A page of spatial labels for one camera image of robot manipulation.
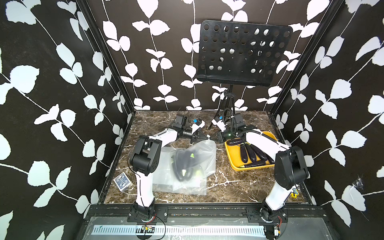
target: white leaf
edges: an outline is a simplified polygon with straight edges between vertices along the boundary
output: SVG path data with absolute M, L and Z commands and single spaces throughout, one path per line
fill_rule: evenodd
M 57 119 L 59 114 L 59 104 L 52 106 L 47 114 L 42 114 L 40 117 L 36 118 L 34 124 L 38 125 L 46 121 Z
M 135 87 L 139 88 L 139 87 L 141 87 L 141 86 L 147 85 L 147 83 L 144 82 L 144 81 L 141 80 L 141 79 L 135 79 L 135 81 L 133 82 L 133 85 L 134 85 Z
M 50 183 L 49 166 L 44 161 L 33 161 L 28 172 L 27 182 L 29 185 L 38 187 Z
M 157 57 L 157 58 L 161 58 L 161 57 L 164 57 L 164 55 L 166 54 L 165 52 L 163 51 L 155 51 L 153 49 L 145 49 L 148 53 L 152 54 L 153 56 Z
M 312 36 L 314 32 L 316 32 L 317 27 L 319 26 L 319 23 L 313 22 L 304 27 L 304 29 L 301 31 L 300 37 L 306 38 L 309 36 Z
M 11 154 L 11 146 L 8 140 L 0 134 L 0 160 L 6 159 Z
M 159 2 L 157 0 L 137 0 L 141 10 L 147 16 L 147 18 L 151 18 L 152 14 L 157 9 Z
M 329 155 L 331 156 L 331 158 L 338 161 L 342 166 L 345 167 L 345 155 L 340 149 L 331 148 L 329 150 Z
M 88 26 L 88 23 L 87 23 L 87 21 L 85 20 L 85 17 L 84 17 L 84 15 L 83 15 L 82 12 L 80 12 L 80 11 L 77 12 L 77 19 L 79 20 L 79 23 L 80 23 L 81 28 L 82 28 L 84 31 L 88 30 L 89 26 Z
M 364 43 L 364 45 L 361 46 L 359 52 L 356 54 L 356 61 L 359 60 L 359 58 L 364 56 L 366 53 L 369 53 L 370 51 L 373 51 L 380 47 L 381 44 L 379 38 L 374 36 L 373 38 L 369 39 L 366 43 Z
M 70 109 L 65 109 L 60 113 L 60 117 L 65 126 L 71 127 L 76 119 L 76 113 Z
M 350 226 L 351 225 L 351 215 L 350 215 L 347 207 L 342 202 L 340 202 L 339 200 L 333 201 L 331 203 L 331 206 L 332 206 L 333 210 L 337 213 L 337 215 L 339 215 L 341 217 L 341 219 L 344 221 L 344 223 L 347 226 Z
M 240 22 L 240 23 L 247 23 L 248 22 L 248 15 L 245 11 L 240 10 L 237 12 L 235 17 L 233 18 L 234 22 Z
M 137 66 L 135 63 L 130 63 L 125 66 L 125 71 L 131 76 L 134 77 L 137 73 Z
M 40 69 L 34 68 L 32 66 L 16 66 L 11 70 L 10 81 L 12 86 L 17 90 L 23 93 L 30 93 L 35 86 L 35 82 L 39 73 Z
M 314 62 L 318 64 L 323 57 L 325 56 L 325 47 L 321 46 L 316 52 L 316 56 L 314 57 Z
M 292 100 L 295 100 L 297 98 L 297 90 L 296 88 L 291 88 L 291 98 Z
M 83 98 L 84 104 L 89 109 L 97 109 L 97 102 L 96 98 L 93 95 L 88 95 L 85 98 Z
M 325 94 L 322 93 L 320 90 L 315 91 L 315 98 L 319 101 L 322 101 L 323 103 L 327 101 L 327 99 L 325 99 Z
M 303 124 L 302 123 L 299 123 L 296 125 L 295 129 L 293 130 L 293 132 L 297 132 L 297 131 L 303 131 Z
M 195 68 L 194 66 L 191 66 L 191 65 L 186 64 L 186 65 L 184 66 L 184 72 L 185 72 L 185 74 L 188 75 L 190 78 L 193 78 L 193 77 L 195 76 L 195 74 L 196 74 L 196 68 Z
M 118 33 L 116 31 L 115 24 L 110 21 L 103 21 L 103 31 L 107 38 L 112 38 L 117 41 Z
M 171 103 L 171 102 L 174 102 L 174 101 L 177 101 L 177 100 L 178 100 L 178 98 L 175 97 L 175 96 L 172 96 L 172 95 L 168 95 L 168 96 L 165 97 L 166 103 Z
M 266 99 L 266 98 L 258 98 L 258 99 L 256 99 L 256 101 L 258 101 L 259 103 L 261 103 L 261 102 L 268 101 L 268 99 Z
M 312 167 L 314 165 L 314 160 L 311 155 L 305 155 L 304 160 L 307 167 Z
M 97 126 L 99 123 L 101 123 L 104 120 L 104 114 L 103 113 L 96 113 L 95 115 L 95 126 Z
M 34 207 L 45 207 L 48 205 L 49 200 L 51 199 L 52 195 L 57 190 L 56 187 L 50 187 L 46 189 L 40 197 L 35 201 L 33 204 Z
M 307 99 L 307 97 L 300 93 L 297 95 L 297 99 L 299 99 L 299 101 L 302 103 L 305 101 L 305 99 Z
M 74 55 L 63 43 L 56 47 L 56 52 L 68 66 L 72 67 L 74 63 Z
M 0 239 L 4 240 L 7 236 L 7 229 L 9 227 L 9 222 L 13 218 L 13 211 L 8 214 L 4 214 L 0 217 Z
M 94 157 L 95 156 L 95 142 L 93 139 L 85 143 L 83 147 L 83 157 Z
M 132 26 L 135 27 L 138 31 L 142 31 L 145 28 L 149 28 L 149 24 L 144 21 L 138 21 L 132 23 Z
M 360 133 L 350 130 L 344 133 L 341 139 L 341 145 L 350 148 L 360 148 L 364 146 L 366 140 L 367 139 Z
M 384 66 L 384 48 L 380 48 L 372 57 L 372 63 Z
M 381 167 L 376 173 L 376 177 L 384 177 L 384 166 Z
M 235 102 L 235 107 L 240 108 L 243 104 L 244 104 L 244 100 L 243 99 L 237 99 L 236 102 Z
M 131 41 L 127 36 L 121 36 L 119 40 L 119 44 L 121 46 L 121 49 L 123 49 L 123 51 L 128 51 L 131 47 Z
M 64 135 L 63 126 L 61 125 L 61 122 L 55 123 L 51 126 L 51 133 L 55 136 L 57 140 L 60 140 L 62 142 L 68 141 L 68 139 Z
M 299 62 L 299 60 L 295 59 L 292 62 L 288 64 L 288 67 L 286 68 L 287 71 L 292 71 L 295 69 L 296 64 Z
M 223 13 L 223 15 L 221 16 L 221 20 L 222 21 L 227 21 L 227 22 L 229 22 L 230 20 L 232 20 L 233 19 L 233 16 L 232 16 L 232 14 L 230 14 L 229 12 L 225 12 L 225 13 Z
M 10 22 L 21 22 L 33 25 L 36 23 L 36 18 L 30 9 L 17 1 L 7 2 L 5 14 Z
M 372 114 L 384 112 L 384 98 L 379 95 L 372 95 L 369 100 L 368 112 Z
M 77 10 L 76 3 L 73 1 L 70 1 L 68 4 L 66 2 L 57 2 L 57 6 L 59 8 L 67 10 L 72 14 L 75 14 Z
M 157 87 L 157 89 L 161 92 L 161 94 L 163 94 L 164 96 L 167 95 L 171 90 L 172 88 L 166 84 L 162 84 L 160 86 Z
M 329 0 L 311 0 L 307 6 L 307 20 L 311 20 L 324 11 L 329 5 Z
M 153 20 L 149 24 L 149 30 L 151 31 L 151 34 L 154 36 L 159 36 L 162 33 L 165 33 L 166 31 L 169 31 L 168 25 L 161 21 L 161 20 Z
M 331 147 L 336 147 L 336 145 L 337 145 L 337 138 L 336 138 L 335 133 L 332 130 L 330 130 L 327 133 L 327 136 L 325 136 L 325 138 L 328 140 L 328 142 L 331 145 Z
M 141 100 L 140 98 L 135 98 L 133 100 L 133 103 L 136 105 L 136 106 L 139 106 L 139 107 L 142 107 L 143 106 L 143 100 Z
M 334 40 L 331 42 L 331 45 L 329 46 L 326 55 L 331 57 L 336 56 L 336 54 L 340 51 L 343 42 L 344 38 L 342 38 L 341 36 L 335 37 Z
M 159 61 L 157 59 L 151 58 L 151 68 L 152 71 L 156 72 L 156 68 L 159 65 Z
M 184 80 L 180 85 L 187 88 L 193 88 L 194 86 L 191 80 Z
M 288 26 L 292 27 L 293 32 L 301 31 L 301 30 L 304 29 L 304 26 L 301 25 L 300 23 L 295 23 L 295 24 L 291 24 L 291 25 L 288 25 Z
M 268 95 L 272 97 L 273 95 L 278 94 L 280 91 L 281 87 L 279 86 L 270 87 L 268 88 Z
M 337 107 L 333 102 L 326 102 L 321 106 L 321 111 L 333 119 L 337 119 Z
M 298 58 L 301 54 L 300 53 L 291 53 L 290 51 L 284 51 L 284 55 L 287 56 L 289 60 Z
M 88 207 L 89 201 L 85 195 L 81 195 L 75 204 L 76 210 L 78 213 L 82 214 L 85 209 Z
M 162 58 L 160 61 L 160 67 L 162 69 L 170 69 L 173 67 L 172 62 L 168 58 Z
M 79 21 L 77 19 L 70 18 L 70 24 L 71 24 L 73 32 L 82 41 L 83 38 L 81 37 L 81 34 L 80 34 Z
M 103 55 L 100 52 L 95 52 L 92 57 L 93 64 L 100 69 L 101 71 L 104 70 L 104 61 L 103 61 Z
M 359 210 L 359 211 L 367 210 L 367 208 L 365 207 L 365 198 L 354 186 L 348 185 L 344 189 L 341 199 L 345 201 L 347 204 L 356 208 L 356 210 Z
M 192 52 L 193 44 L 191 43 L 191 41 L 188 38 L 183 38 L 181 40 L 181 46 L 183 47 L 185 52 L 187 52 L 187 53 Z
M 276 74 L 278 74 L 281 71 L 281 69 L 283 69 L 287 65 L 288 65 L 288 62 L 286 60 L 281 61 L 279 65 L 277 65 Z
M 310 134 L 308 131 L 303 131 L 300 133 L 300 139 L 306 144 L 310 139 Z

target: metal plate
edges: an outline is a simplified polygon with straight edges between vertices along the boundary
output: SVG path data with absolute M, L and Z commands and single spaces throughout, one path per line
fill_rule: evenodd
M 292 32 L 289 26 L 205 20 L 200 28 L 196 77 L 268 87 Z

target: black wallpaper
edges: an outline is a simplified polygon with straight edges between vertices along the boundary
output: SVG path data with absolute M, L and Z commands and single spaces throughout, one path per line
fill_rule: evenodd
M 276 113 L 342 239 L 382 238 L 384 1 L 367 2 L 342 4 Z
M 128 108 L 75 2 L 2 1 L 0 13 L 0 239 L 73 239 Z
M 220 88 L 219 84 L 201 83 L 194 77 L 202 21 L 294 25 L 295 32 L 286 49 L 289 53 L 281 53 L 281 70 L 273 78 L 273 88 L 233 88 L 237 109 L 268 111 L 326 12 L 329 0 L 97 0 L 89 1 L 89 5 L 135 108 L 146 110 L 218 108 L 218 96 L 229 85 L 222 84 Z

